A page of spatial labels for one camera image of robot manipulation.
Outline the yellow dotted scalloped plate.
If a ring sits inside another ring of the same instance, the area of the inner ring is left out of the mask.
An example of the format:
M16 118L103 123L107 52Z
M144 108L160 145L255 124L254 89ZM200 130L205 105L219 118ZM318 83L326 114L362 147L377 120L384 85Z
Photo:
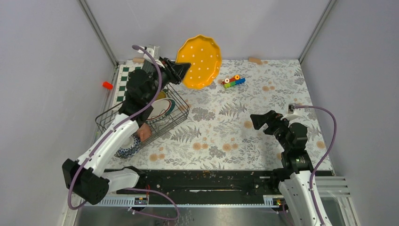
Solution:
M213 38L199 34L186 40L177 52L176 62L191 64L183 79L185 87L202 89L219 74L221 49Z

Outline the white plate teal rim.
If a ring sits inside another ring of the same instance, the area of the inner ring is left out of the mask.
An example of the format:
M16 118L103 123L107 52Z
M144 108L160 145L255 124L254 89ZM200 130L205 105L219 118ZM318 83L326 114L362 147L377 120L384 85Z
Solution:
M147 122L157 122L169 116L176 106L175 100L171 98L163 98L153 102L153 110Z

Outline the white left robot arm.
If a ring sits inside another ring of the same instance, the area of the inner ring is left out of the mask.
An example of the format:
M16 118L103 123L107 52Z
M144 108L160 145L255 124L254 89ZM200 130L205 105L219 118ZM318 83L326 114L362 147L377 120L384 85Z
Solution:
M152 104L164 87L169 83L180 84L190 66L162 58L160 64L145 60L141 68L128 73L125 100L108 129L78 159L67 159L62 164L70 209L75 209L72 194L95 205L109 192L129 188L139 194L145 190L146 181L134 167L105 172L106 165L147 121L153 111Z

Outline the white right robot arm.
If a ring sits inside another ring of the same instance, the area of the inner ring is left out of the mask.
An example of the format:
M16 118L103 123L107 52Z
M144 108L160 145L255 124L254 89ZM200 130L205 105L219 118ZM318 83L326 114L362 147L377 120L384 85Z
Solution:
M288 207L296 226L330 226L315 181L315 169L306 151L307 127L290 123L287 117L273 110L250 116L254 129L262 126L264 134L276 138L282 146L282 168L274 169L269 187L282 194L283 207Z

